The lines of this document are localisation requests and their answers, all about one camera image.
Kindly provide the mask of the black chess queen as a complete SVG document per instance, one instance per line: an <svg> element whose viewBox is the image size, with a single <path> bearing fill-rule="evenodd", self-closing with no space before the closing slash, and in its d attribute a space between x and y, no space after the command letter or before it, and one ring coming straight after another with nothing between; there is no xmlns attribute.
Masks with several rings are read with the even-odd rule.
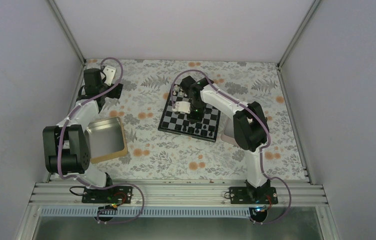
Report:
<svg viewBox="0 0 376 240"><path fill-rule="evenodd" d="M189 134L194 134L194 132L195 132L195 127L190 126L190 127L188 128L188 133L189 133Z"/></svg>

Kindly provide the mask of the silver tin with black pieces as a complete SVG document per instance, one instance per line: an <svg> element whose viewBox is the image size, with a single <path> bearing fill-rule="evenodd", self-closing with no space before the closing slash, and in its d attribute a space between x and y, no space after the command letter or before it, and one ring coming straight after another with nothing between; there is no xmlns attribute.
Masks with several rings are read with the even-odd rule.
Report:
<svg viewBox="0 0 376 240"><path fill-rule="evenodd" d="M233 125L233 120L232 119L228 119L226 121L226 124L225 124L225 127L224 127L224 130L221 134L221 140L228 143L228 144L232 144L234 146L238 146L235 138L234 138L234 125Z"/></svg>

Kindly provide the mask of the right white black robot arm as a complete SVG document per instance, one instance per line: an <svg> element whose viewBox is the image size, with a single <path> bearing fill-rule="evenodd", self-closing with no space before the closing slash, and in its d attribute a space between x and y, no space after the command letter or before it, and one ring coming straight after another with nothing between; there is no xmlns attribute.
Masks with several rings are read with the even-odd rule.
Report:
<svg viewBox="0 0 376 240"><path fill-rule="evenodd" d="M233 137L237 145L245 151L247 165L246 195L250 202L260 203L270 189L270 180L262 171L260 147L268 143L269 128L261 105L241 102L203 78L195 81L191 76L182 79L181 90L190 102L178 101L173 110L186 113L191 123L199 123L205 115L206 105L211 105L224 113L232 121Z"/></svg>

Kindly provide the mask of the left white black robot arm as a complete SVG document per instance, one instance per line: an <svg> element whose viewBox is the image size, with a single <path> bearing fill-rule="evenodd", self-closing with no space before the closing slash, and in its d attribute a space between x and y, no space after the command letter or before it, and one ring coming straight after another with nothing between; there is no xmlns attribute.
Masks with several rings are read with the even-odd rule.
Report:
<svg viewBox="0 0 376 240"><path fill-rule="evenodd" d="M112 82L115 74L116 69L109 65L84 70L84 85L79 89L75 107L58 124L43 129L47 171L95 189L95 196L104 203L114 198L115 189L110 176L90 164L85 130L102 110L106 98L120 97L123 86Z"/></svg>

